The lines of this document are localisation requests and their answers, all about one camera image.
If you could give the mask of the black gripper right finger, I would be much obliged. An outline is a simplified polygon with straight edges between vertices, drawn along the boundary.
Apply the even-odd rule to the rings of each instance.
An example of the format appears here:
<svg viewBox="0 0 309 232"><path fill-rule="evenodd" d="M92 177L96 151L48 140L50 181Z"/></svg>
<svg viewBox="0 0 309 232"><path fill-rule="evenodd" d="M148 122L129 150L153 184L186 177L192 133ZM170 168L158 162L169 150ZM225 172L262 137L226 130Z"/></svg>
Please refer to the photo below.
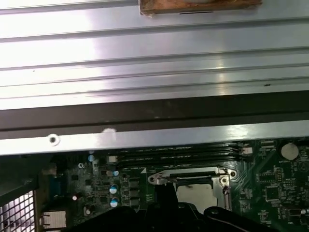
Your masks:
<svg viewBox="0 0 309 232"><path fill-rule="evenodd" d="M179 203L172 183L167 183L167 219L181 232L274 232L229 210L211 206L201 214L188 203Z"/></svg>

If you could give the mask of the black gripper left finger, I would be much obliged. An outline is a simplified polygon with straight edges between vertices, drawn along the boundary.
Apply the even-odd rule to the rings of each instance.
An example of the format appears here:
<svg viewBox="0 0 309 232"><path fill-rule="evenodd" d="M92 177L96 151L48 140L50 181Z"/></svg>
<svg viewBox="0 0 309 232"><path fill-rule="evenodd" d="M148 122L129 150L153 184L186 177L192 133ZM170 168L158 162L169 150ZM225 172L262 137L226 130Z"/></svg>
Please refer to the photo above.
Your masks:
<svg viewBox="0 0 309 232"><path fill-rule="evenodd" d="M135 211L121 206L68 228L69 232L168 232L169 222L161 213L169 209L169 184L155 186L155 202Z"/></svg>

